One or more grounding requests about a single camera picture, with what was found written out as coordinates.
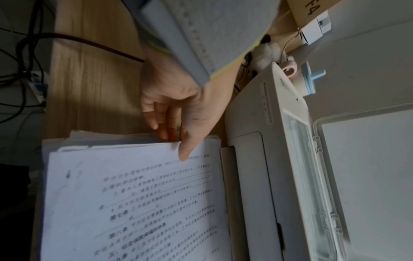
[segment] hand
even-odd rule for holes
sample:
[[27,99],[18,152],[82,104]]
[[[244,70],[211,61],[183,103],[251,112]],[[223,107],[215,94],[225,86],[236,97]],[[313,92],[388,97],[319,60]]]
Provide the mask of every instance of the hand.
[[143,115],[161,140],[176,142],[176,126],[182,114],[179,159],[186,161],[224,113],[241,60],[199,87],[171,55],[143,40],[141,46],[147,57],[140,77]]

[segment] pink handle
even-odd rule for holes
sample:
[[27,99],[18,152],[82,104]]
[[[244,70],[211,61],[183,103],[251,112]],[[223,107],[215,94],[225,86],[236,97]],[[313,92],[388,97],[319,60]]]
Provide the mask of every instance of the pink handle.
[[280,68],[284,71],[285,75],[290,78],[297,72],[297,63],[295,61],[285,61],[280,64]]

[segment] printer label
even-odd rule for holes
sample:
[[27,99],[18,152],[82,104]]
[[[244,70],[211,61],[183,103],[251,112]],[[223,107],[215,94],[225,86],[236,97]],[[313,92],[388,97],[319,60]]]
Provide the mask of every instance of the printer label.
[[264,108],[265,120],[267,122],[267,125],[271,125],[274,123],[274,117],[272,116],[271,100],[268,93],[267,82],[262,82],[259,87],[261,89],[262,106]]

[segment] printer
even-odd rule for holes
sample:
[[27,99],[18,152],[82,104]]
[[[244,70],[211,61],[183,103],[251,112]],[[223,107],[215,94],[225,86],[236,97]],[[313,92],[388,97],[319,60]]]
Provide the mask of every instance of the printer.
[[312,122],[273,63],[230,103],[225,129],[252,261],[412,260],[411,104]]

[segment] stack of paper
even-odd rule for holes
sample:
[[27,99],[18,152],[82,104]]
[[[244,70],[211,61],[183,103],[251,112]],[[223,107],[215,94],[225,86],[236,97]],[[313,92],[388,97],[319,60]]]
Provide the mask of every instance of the stack of paper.
[[43,143],[41,260],[231,260],[218,138],[182,163],[154,135]]

